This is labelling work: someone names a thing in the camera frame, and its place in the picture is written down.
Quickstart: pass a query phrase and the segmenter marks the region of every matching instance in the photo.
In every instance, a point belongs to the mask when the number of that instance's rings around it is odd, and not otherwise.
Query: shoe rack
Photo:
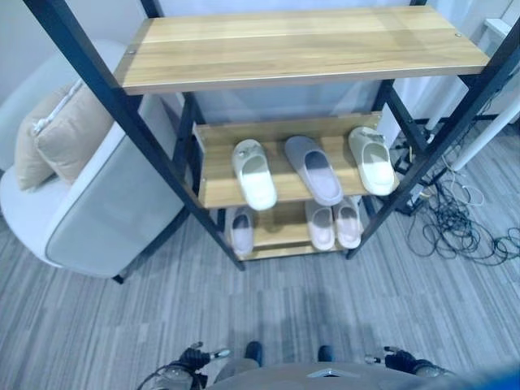
[[[380,112],[373,112],[336,118],[198,126],[198,138],[204,149],[199,199],[207,209],[247,205],[231,156],[238,142],[253,138],[266,151],[278,203],[270,210],[255,212],[254,251],[242,259],[313,253],[316,249],[310,243],[304,209],[304,202],[312,196],[290,166],[284,143],[295,133],[316,140],[331,161],[345,195],[367,195],[350,152],[348,136],[350,130],[359,126],[376,128],[380,118]],[[396,177],[394,188],[398,184]]]
[[[405,202],[412,188],[459,137],[486,101],[503,86],[520,60],[517,22],[489,59],[442,15],[412,0],[411,6],[349,8],[325,11],[276,11],[232,15],[161,17],[151,0],[141,0],[145,19],[114,74],[99,58],[64,0],[24,0],[101,103],[136,147],[210,233],[226,255],[243,270],[210,210],[244,205],[231,165],[232,149],[245,138],[266,150],[279,202],[257,215],[255,250],[247,259],[313,253],[306,231],[305,185],[283,152],[291,135],[315,139],[331,159],[346,195],[362,195],[370,218],[362,243]],[[393,81],[401,77],[459,76],[469,87],[457,109],[435,136],[425,142]],[[370,112],[321,119],[206,125],[194,91],[305,85],[349,80],[382,80]],[[162,150],[137,113],[139,95],[182,93],[185,97],[173,154]],[[366,193],[345,136],[357,126],[375,128],[383,106],[399,123],[414,148],[415,160],[381,207]],[[189,151],[204,151],[203,164],[192,165]],[[184,181],[189,164],[196,174],[191,188]],[[201,170],[200,182],[197,173]]]

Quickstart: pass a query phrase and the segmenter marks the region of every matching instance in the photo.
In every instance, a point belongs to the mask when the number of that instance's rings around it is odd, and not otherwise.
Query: slide sandal
[[[359,220],[358,204],[351,197],[344,197],[339,205],[332,207],[338,241],[346,249],[361,244],[362,225]]]
[[[349,147],[366,191],[374,195],[391,193],[394,172],[383,135],[373,128],[355,128],[349,134]]]
[[[343,198],[343,189],[327,155],[307,136],[292,136],[285,142],[285,154],[315,201],[332,206]]]
[[[253,252],[253,211],[247,207],[226,210],[226,236],[238,256]]]
[[[233,151],[232,163],[248,205],[254,210],[266,210],[274,206],[276,188],[260,143],[255,140],[240,142]]]
[[[335,240],[332,209],[315,201],[306,201],[305,216],[312,245],[319,250],[331,249]]]

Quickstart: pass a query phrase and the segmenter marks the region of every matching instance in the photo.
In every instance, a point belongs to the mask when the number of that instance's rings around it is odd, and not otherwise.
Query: gray slipper
[[[226,210],[226,236],[238,256],[253,252],[253,211],[247,207],[232,207]]]
[[[322,206],[334,206],[343,199],[343,189],[327,155],[307,136],[292,136],[285,142],[285,154],[294,170]]]

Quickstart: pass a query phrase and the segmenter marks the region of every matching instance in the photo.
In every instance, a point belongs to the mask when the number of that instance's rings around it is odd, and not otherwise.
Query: shelf top
[[[130,94],[479,73],[430,6],[147,19],[115,76]]]

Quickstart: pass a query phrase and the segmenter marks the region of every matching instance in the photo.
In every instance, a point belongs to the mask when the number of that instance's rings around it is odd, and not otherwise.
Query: white cable
[[[448,165],[448,162],[446,162],[446,158],[445,158],[444,156],[442,156],[442,161],[444,162],[444,165],[448,168],[448,171],[452,174],[452,183],[451,183],[450,186],[449,186],[449,192],[452,193],[453,198],[454,198],[456,201],[458,201],[458,202],[460,202],[460,203],[463,203],[463,204],[465,204],[465,205],[467,205],[467,206],[474,206],[474,207],[480,207],[480,206],[483,206],[484,203],[486,202],[486,197],[484,196],[483,192],[480,191],[478,188],[472,186],[472,185],[465,185],[465,184],[459,183],[458,180],[456,181],[456,177],[457,177],[457,176],[463,176],[463,177],[465,177],[465,176],[464,176],[463,174],[460,174],[460,173],[455,172],[455,171],[454,171],[454,170],[453,170],[453,169]],[[465,200],[465,199],[462,199],[462,198],[458,197],[458,196],[455,194],[455,192],[453,191],[453,186],[455,185],[456,182],[457,182],[457,184],[461,187],[461,189],[464,189],[464,190],[467,192],[467,194],[468,194],[468,198],[469,198],[468,201]],[[473,202],[471,201],[472,196],[471,196],[471,191],[470,191],[470,189],[472,189],[473,191],[475,191],[475,192],[477,192],[477,193],[480,194],[480,201],[479,201],[479,202],[473,203]]]

